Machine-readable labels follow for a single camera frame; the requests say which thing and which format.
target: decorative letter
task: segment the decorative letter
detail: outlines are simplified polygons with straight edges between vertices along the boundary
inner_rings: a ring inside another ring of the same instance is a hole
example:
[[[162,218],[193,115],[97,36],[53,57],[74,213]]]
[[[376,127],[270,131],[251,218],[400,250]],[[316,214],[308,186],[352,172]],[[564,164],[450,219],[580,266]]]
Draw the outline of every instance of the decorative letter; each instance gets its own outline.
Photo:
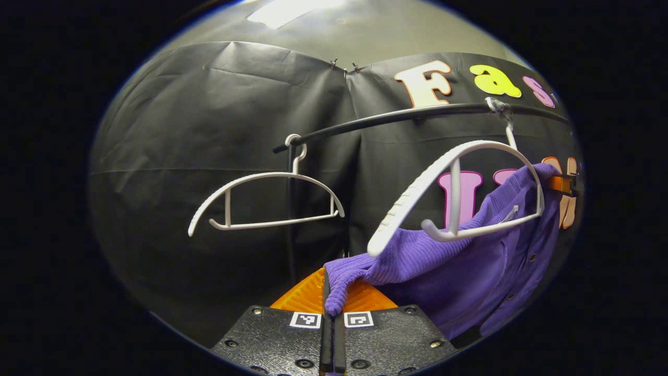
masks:
[[[482,175],[473,171],[461,171],[460,183],[461,190],[461,206],[460,206],[460,225],[470,221],[476,211],[476,188],[482,184]],[[446,191],[446,214],[444,223],[446,228],[450,224],[450,173],[445,173],[438,178],[438,185]]]
[[[554,108],[554,101],[545,92],[545,90],[542,89],[542,86],[538,83],[538,81],[527,76],[522,77],[522,79],[524,80],[524,83],[534,91],[534,95],[541,103],[543,103],[545,106]]]
[[[508,180],[508,178],[515,173],[517,169],[505,169],[505,170],[499,170],[494,173],[494,182],[499,185],[503,185],[503,183]]]
[[[413,108],[438,106],[449,104],[447,100],[438,99],[434,90],[440,91],[443,95],[448,95],[452,92],[450,83],[443,76],[443,74],[450,73],[451,71],[446,63],[436,60],[399,72],[394,76],[394,79],[403,82],[413,102]],[[433,72],[430,80],[427,80],[425,77],[425,73],[427,72]]]
[[[522,92],[512,84],[510,78],[504,72],[494,67],[477,65],[471,66],[469,70],[471,73],[477,75],[474,82],[485,93],[495,95],[507,94],[515,98],[522,96]]]
[[[576,175],[577,173],[577,163],[575,158],[568,158],[566,162],[566,174],[567,175]],[[573,225],[575,220],[575,205],[577,204],[577,197],[567,197],[568,198],[568,207],[566,208],[566,215],[564,216],[564,222],[562,223],[563,228],[569,228]]]
[[[548,165],[552,165],[556,167],[557,170],[559,170],[559,173],[561,174],[561,165],[559,164],[559,160],[556,157],[547,157],[543,158],[542,163],[547,163]],[[564,217],[566,217],[566,209],[568,209],[568,196],[562,196],[561,197],[561,202],[559,203],[559,227],[562,227],[562,224],[564,223]]]

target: black metal rod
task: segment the black metal rod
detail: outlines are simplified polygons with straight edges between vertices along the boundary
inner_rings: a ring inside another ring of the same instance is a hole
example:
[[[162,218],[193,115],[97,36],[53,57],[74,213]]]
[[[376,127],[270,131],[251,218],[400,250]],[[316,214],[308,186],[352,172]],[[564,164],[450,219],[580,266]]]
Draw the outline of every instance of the black metal rod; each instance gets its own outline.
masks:
[[[543,110],[541,108],[524,106],[520,104],[509,104],[508,106],[510,107],[513,114],[543,116],[545,118],[557,120],[564,124],[569,123],[567,118],[561,115],[557,115],[548,110]],[[453,114],[480,114],[480,113],[496,114],[495,112],[490,110],[490,107],[486,103],[445,104],[443,106],[408,108],[407,110],[386,112],[385,114],[369,116],[367,118],[361,118],[345,122],[343,124],[330,126],[329,128],[316,130],[315,132],[305,134],[304,136],[301,136],[299,138],[294,138],[290,142],[290,145],[297,146],[305,144],[312,140],[319,140],[321,138],[327,138],[341,133],[352,132],[353,130],[369,128],[370,126],[389,124],[397,121],[411,120],[417,118],[428,118],[433,116],[445,116]],[[285,145],[281,145],[275,147],[273,151],[274,153],[280,153],[287,149],[288,148]]]
[[[292,162],[295,158],[295,151],[297,150],[296,146],[290,145],[288,148],[288,172],[292,172]],[[295,180],[288,178],[287,184],[287,214],[288,219],[295,218]],[[288,266],[290,269],[290,281],[292,285],[297,284],[297,266],[295,265],[295,231],[294,225],[287,225],[286,231],[286,244],[287,244],[287,253],[288,253]]]

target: pink letter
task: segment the pink letter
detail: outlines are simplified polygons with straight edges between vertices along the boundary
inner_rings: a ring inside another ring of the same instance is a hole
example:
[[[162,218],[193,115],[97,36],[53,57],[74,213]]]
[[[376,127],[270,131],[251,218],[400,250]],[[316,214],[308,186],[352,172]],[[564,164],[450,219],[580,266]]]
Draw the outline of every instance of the pink letter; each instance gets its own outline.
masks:
[[[505,170],[499,170],[494,173],[494,182],[499,185],[503,185],[503,183],[506,182],[506,180],[515,173],[517,169],[505,169]]]
[[[470,221],[476,210],[476,188],[482,184],[482,175],[473,171],[462,171],[460,174],[462,184],[460,207],[460,225]],[[445,173],[438,178],[438,185],[446,191],[446,214],[444,223],[446,228],[450,224],[450,173]]]
[[[534,95],[541,103],[543,103],[545,106],[554,108],[554,101],[552,101],[552,98],[550,98],[545,90],[542,89],[542,86],[538,83],[538,81],[527,76],[524,76],[522,79],[524,80],[524,83],[534,91]]]

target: screw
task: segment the screw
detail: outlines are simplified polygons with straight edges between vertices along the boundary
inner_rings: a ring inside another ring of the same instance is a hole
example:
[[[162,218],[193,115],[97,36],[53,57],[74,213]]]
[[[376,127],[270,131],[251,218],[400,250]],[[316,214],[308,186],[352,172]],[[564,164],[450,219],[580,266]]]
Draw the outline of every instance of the screw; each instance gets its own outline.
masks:
[[[350,365],[355,369],[364,369],[364,368],[368,368],[371,365],[371,363],[360,359],[360,360],[352,362]]]
[[[311,367],[313,367],[313,362],[308,360],[308,359],[299,359],[298,361],[295,362],[295,364],[298,367],[301,367],[301,368],[311,368]]]
[[[256,365],[252,366],[250,369],[252,369],[253,371],[258,371],[258,372],[269,374],[269,372],[267,372],[266,369],[264,369],[262,367],[258,367]]]
[[[407,375],[408,373],[411,373],[413,371],[415,371],[415,367],[404,368],[401,371],[399,371],[399,375]]]

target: clothes hanger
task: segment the clothes hanger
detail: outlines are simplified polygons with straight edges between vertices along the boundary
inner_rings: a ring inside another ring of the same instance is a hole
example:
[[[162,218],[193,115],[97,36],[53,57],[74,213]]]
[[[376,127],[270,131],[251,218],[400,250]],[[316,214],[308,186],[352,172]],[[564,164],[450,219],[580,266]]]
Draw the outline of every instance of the clothes hanger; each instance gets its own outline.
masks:
[[[494,98],[487,97],[485,99],[487,105],[494,112],[497,112],[506,119],[506,136],[508,137],[508,144],[498,143],[496,141],[477,140],[461,144],[450,149],[443,156],[437,159],[431,166],[429,166],[422,174],[420,174],[415,181],[408,186],[408,188],[399,196],[399,199],[394,203],[392,208],[387,212],[385,218],[373,233],[369,243],[367,244],[367,253],[371,257],[380,255],[387,243],[389,243],[392,235],[399,228],[408,213],[413,209],[413,206],[418,202],[420,197],[425,193],[427,188],[431,186],[434,181],[443,172],[443,170],[450,168],[451,181],[450,189],[452,192],[452,209],[450,210],[450,230],[448,232],[440,231],[433,221],[425,219],[421,223],[422,229],[429,235],[430,238],[437,242],[452,242],[455,240],[474,238],[476,236],[484,235],[514,227],[526,221],[530,221],[536,217],[540,217],[544,209],[544,196],[540,179],[536,174],[536,170],[531,165],[529,160],[517,150],[514,135],[512,134],[512,113],[510,113],[505,103]],[[518,157],[529,169],[531,175],[536,181],[536,213],[527,215],[519,219],[513,219],[496,225],[487,225],[474,229],[459,230],[460,219],[460,157],[472,151],[479,149],[498,149],[505,151]]]
[[[291,134],[285,139],[285,144],[290,145],[290,142],[294,138],[299,138],[298,134]],[[303,223],[303,222],[308,222],[308,221],[317,221],[319,219],[327,219],[327,218],[333,218],[339,215],[340,217],[345,216],[345,212],[343,210],[343,206],[341,202],[339,201],[339,198],[336,197],[334,192],[326,186],[325,184],[321,183],[320,181],[308,177],[306,175],[300,175],[299,174],[299,162],[302,161],[306,157],[307,153],[307,148],[306,144],[302,144],[302,151],[297,158],[293,160],[292,164],[292,172],[289,173],[284,173],[284,172],[272,172],[272,173],[258,173],[258,174],[253,174],[253,175],[247,175],[244,177],[241,177],[239,179],[233,180],[226,185],[223,185],[220,189],[218,189],[216,192],[214,192],[211,196],[209,196],[204,203],[197,209],[195,212],[194,217],[190,221],[190,226],[188,227],[188,235],[192,236],[192,234],[195,231],[195,227],[197,226],[197,222],[199,221],[200,217],[202,217],[202,214],[206,210],[206,208],[218,197],[221,195],[225,194],[225,224],[220,224],[216,222],[213,218],[209,219],[209,223],[211,226],[215,227],[216,229],[219,230],[233,230],[233,229],[252,229],[252,228],[261,228],[261,227],[271,227],[271,226],[279,226],[279,225],[291,225],[294,223]],[[233,187],[236,187],[237,185],[246,183],[248,181],[252,180],[257,180],[257,179],[264,179],[267,177],[287,177],[289,179],[300,179],[300,180],[306,180],[308,182],[311,182],[313,184],[318,185],[319,187],[323,188],[326,190],[329,195],[330,195],[330,200],[329,200],[329,214],[325,215],[316,215],[314,217],[306,217],[306,218],[297,218],[297,219],[286,219],[282,221],[272,221],[272,222],[259,222],[259,223],[244,223],[244,224],[237,224],[234,225],[232,224],[231,220],[231,215],[230,215],[230,191]]]

